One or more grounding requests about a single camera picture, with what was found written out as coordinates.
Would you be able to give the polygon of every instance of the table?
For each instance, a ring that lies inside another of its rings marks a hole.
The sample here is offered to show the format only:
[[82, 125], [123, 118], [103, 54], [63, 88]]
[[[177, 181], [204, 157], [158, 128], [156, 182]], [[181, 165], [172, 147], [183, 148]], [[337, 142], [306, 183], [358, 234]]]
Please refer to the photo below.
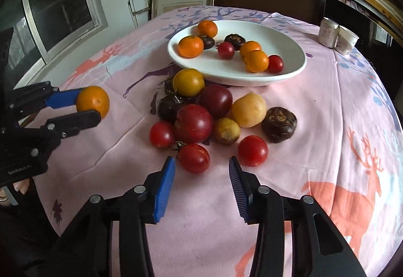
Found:
[[[111, 107], [98, 127], [63, 140], [49, 159], [49, 171], [35, 178], [51, 224], [61, 234], [91, 195], [120, 196], [162, 168], [172, 152], [153, 148], [148, 131], [158, 120], [150, 112], [155, 114], [159, 83], [179, 70], [166, 46], [176, 32], [206, 18], [267, 25], [289, 35], [306, 52], [306, 69], [290, 80], [230, 88], [234, 100], [253, 91], [265, 98], [268, 108], [283, 106], [298, 118], [293, 137], [270, 144], [268, 160], [246, 170], [283, 196], [312, 194], [368, 277], [377, 276], [403, 239], [403, 137], [396, 111], [372, 66], [356, 49], [343, 57], [318, 44], [319, 27], [277, 13], [178, 9], [78, 67], [62, 89], [100, 85]], [[42, 110], [32, 126], [74, 110]], [[243, 129], [241, 139], [250, 134], [264, 137], [257, 126]], [[236, 146], [205, 146], [211, 156], [209, 170], [192, 175], [178, 166], [165, 217], [147, 227], [156, 276], [249, 275], [257, 226], [244, 224], [232, 193], [228, 160]], [[285, 258], [289, 276], [290, 233]]]

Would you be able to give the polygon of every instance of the can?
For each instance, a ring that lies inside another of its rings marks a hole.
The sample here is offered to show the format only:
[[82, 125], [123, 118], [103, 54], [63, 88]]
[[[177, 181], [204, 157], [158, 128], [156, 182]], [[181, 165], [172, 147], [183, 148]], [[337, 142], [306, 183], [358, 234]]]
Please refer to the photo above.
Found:
[[338, 34], [339, 25], [331, 19], [323, 18], [318, 35], [319, 43], [327, 48], [334, 48]]

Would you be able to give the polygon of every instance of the cup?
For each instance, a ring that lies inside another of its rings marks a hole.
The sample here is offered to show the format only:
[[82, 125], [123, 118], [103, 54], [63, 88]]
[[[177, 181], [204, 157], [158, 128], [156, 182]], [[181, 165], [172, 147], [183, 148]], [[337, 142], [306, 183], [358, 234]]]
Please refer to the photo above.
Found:
[[347, 55], [353, 49], [358, 39], [359, 37], [354, 32], [343, 26], [340, 26], [335, 49], [341, 55]]

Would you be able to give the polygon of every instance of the white plate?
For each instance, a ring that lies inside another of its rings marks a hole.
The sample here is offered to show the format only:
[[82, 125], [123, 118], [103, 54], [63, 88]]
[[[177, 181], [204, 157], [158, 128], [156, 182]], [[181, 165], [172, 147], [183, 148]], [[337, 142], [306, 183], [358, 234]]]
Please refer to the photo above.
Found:
[[283, 71], [278, 74], [250, 73], [246, 70], [239, 51], [235, 52], [231, 60], [224, 60], [220, 59], [215, 47], [203, 51], [194, 59], [181, 57], [176, 50], [177, 44], [185, 36], [197, 35], [196, 25], [179, 31], [168, 43], [168, 53], [177, 65], [197, 69], [207, 80], [231, 86], [265, 86], [294, 77], [306, 66], [305, 52], [302, 48], [293, 39], [277, 30], [246, 21], [214, 22], [218, 27], [218, 34], [214, 37], [216, 42], [223, 41], [229, 34], [239, 34], [246, 41], [256, 41], [268, 56], [276, 54], [283, 59]]

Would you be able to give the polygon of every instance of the metal bolt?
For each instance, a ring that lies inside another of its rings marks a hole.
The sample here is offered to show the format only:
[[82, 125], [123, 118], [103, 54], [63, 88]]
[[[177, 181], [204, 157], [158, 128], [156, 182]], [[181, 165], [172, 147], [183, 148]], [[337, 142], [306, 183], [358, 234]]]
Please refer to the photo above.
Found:
[[89, 198], [89, 201], [90, 201], [92, 204], [97, 204], [97, 203], [100, 202], [100, 200], [101, 200], [101, 197], [100, 197], [99, 195], [92, 195], [92, 196]]
[[269, 194], [270, 192], [270, 188], [268, 188], [267, 186], [260, 186], [257, 191], [261, 194]]
[[312, 204], [313, 202], [315, 202], [315, 200], [312, 196], [307, 195], [307, 196], [304, 196], [304, 202], [306, 204]]
[[142, 194], [146, 191], [146, 188], [143, 185], [138, 185], [134, 188], [134, 192], [137, 194]]
[[37, 148], [33, 148], [32, 151], [31, 151], [31, 156], [38, 156], [38, 154], [39, 154], [38, 149], [37, 149]]

